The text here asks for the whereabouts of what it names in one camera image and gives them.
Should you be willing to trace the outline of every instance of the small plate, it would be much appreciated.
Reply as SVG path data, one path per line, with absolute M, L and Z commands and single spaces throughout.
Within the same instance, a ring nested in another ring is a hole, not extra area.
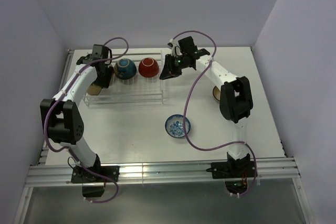
M 189 134 L 191 125 L 188 118 L 185 118 L 187 134 Z M 184 137 L 183 115 L 171 115 L 165 122 L 164 127 L 167 133 L 174 138 Z

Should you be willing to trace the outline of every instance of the white tabletop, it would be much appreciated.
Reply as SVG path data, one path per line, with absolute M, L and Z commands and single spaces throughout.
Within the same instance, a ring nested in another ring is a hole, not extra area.
M 158 49 L 130 49 L 129 53 Z M 167 48 L 160 49 L 163 55 Z M 75 50 L 68 78 L 76 61 L 90 50 Z M 114 50 L 115 54 L 123 52 Z M 261 84 L 260 76 L 249 47 L 222 47 L 215 60 L 237 76 L 246 76 L 251 85 L 254 108 L 247 126 L 247 142 L 257 158 L 284 157 L 279 135 Z M 227 148 L 212 152 L 193 149 L 186 139 L 170 137 L 164 128 L 172 114 L 183 114 L 189 89 L 199 75 L 193 69 L 183 69 L 182 76 L 164 81 L 164 104 L 104 104 L 79 106 L 85 124 L 84 137 L 102 163 L 143 163 L 166 161 L 202 161 L 226 159 Z M 212 96 L 214 84 L 204 76 L 196 85 L 187 117 L 191 122 L 191 141 L 203 148 L 230 142 L 231 129 Z M 67 164 L 68 152 L 48 153 L 46 165 Z

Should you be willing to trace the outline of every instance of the dish rack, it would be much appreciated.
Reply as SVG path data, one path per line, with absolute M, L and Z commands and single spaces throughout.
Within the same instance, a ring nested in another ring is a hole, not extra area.
M 159 64 L 159 73 L 152 78 L 143 77 L 138 71 L 140 61 L 147 57 L 155 59 Z M 102 89 L 99 95 L 86 93 L 83 97 L 84 103 L 87 106 L 106 103 L 163 104 L 163 81 L 159 79 L 163 68 L 162 51 L 126 54 L 123 58 L 134 61 L 137 69 L 136 75 L 129 80 L 121 80 L 113 74 L 110 86 L 107 89 Z M 112 65 L 114 66 L 118 60 L 113 60 Z

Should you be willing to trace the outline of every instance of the white wall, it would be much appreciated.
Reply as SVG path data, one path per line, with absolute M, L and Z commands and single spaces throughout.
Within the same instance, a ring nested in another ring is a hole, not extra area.
M 318 223 L 336 220 L 336 0 L 277 0 L 255 58 Z
M 220 46 L 255 44 L 276 0 L 39 0 L 69 48 L 91 48 L 113 36 L 131 47 L 162 47 L 187 29 Z
M 36 0 L 0 5 L 0 222 L 7 224 L 43 144 L 39 104 L 57 91 L 66 51 Z

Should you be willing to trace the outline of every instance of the blue bowl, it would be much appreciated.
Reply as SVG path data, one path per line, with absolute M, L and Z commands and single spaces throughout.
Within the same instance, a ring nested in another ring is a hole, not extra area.
M 188 118 L 185 118 L 187 134 L 189 134 L 191 125 Z M 164 127 L 167 133 L 174 138 L 184 137 L 183 115 L 171 115 L 165 122 Z
M 137 67 L 130 59 L 121 59 L 114 66 L 114 74 L 121 80 L 128 80 L 135 76 Z

